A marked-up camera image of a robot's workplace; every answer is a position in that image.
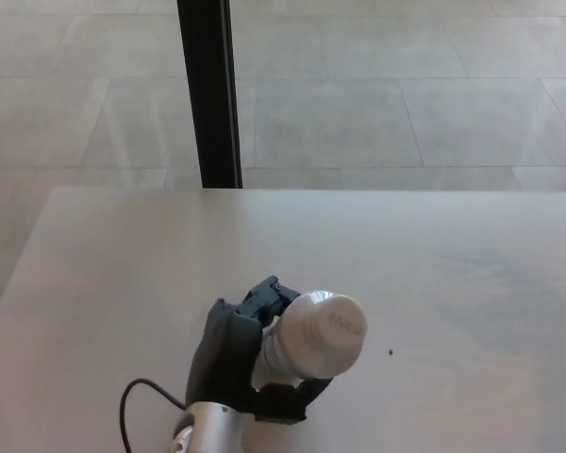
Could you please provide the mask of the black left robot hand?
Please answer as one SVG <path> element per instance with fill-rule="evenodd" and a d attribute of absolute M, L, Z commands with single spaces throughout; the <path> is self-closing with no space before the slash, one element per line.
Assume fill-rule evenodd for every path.
<path fill-rule="evenodd" d="M 192 359 L 185 404 L 220 403 L 252 414 L 259 422 L 294 425 L 304 421 L 308 406 L 331 383 L 329 378 L 307 378 L 296 386 L 269 383 L 257 389 L 252 385 L 263 329 L 299 295 L 270 276 L 238 305 L 217 299 Z"/>

